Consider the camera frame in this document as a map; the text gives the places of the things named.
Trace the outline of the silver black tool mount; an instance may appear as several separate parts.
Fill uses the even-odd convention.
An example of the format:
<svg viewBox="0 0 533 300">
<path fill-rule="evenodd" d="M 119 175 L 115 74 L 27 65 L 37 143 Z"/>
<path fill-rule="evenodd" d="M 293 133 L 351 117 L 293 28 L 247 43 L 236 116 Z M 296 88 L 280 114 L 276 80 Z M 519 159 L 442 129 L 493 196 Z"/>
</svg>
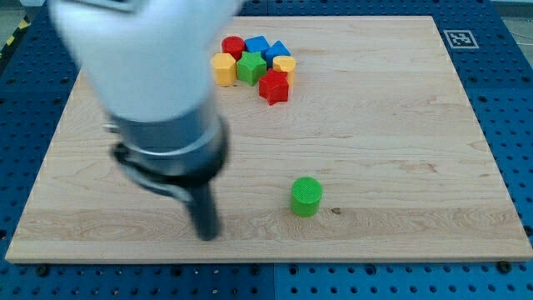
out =
<svg viewBox="0 0 533 300">
<path fill-rule="evenodd" d="M 228 130 L 214 93 L 169 112 L 163 106 L 146 112 L 125 97 L 104 98 L 103 106 L 120 137 L 112 155 L 136 184 L 190 202 L 185 190 L 206 188 L 223 168 Z"/>
</svg>

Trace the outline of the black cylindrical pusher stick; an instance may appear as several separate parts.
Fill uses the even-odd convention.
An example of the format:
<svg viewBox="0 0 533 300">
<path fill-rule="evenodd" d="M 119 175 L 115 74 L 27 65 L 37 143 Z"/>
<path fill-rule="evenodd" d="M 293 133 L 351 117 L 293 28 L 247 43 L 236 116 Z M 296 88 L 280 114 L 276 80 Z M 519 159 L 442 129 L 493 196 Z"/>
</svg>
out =
<svg viewBox="0 0 533 300">
<path fill-rule="evenodd" d="M 197 236 L 203 241 L 216 238 L 220 231 L 220 221 L 212 190 L 208 184 L 187 187 L 190 200 L 187 209 Z"/>
</svg>

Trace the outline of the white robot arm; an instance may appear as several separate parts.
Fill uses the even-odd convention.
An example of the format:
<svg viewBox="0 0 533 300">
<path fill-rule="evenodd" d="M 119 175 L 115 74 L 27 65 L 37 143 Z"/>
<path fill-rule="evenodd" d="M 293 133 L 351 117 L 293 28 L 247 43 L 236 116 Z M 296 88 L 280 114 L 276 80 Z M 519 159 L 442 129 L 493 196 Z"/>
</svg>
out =
<svg viewBox="0 0 533 300">
<path fill-rule="evenodd" d="M 112 154 L 136 184 L 185 203 L 197 236 L 220 223 L 211 180 L 228 153 L 209 51 L 235 0 L 51 1 L 50 18 L 120 137 Z"/>
</svg>

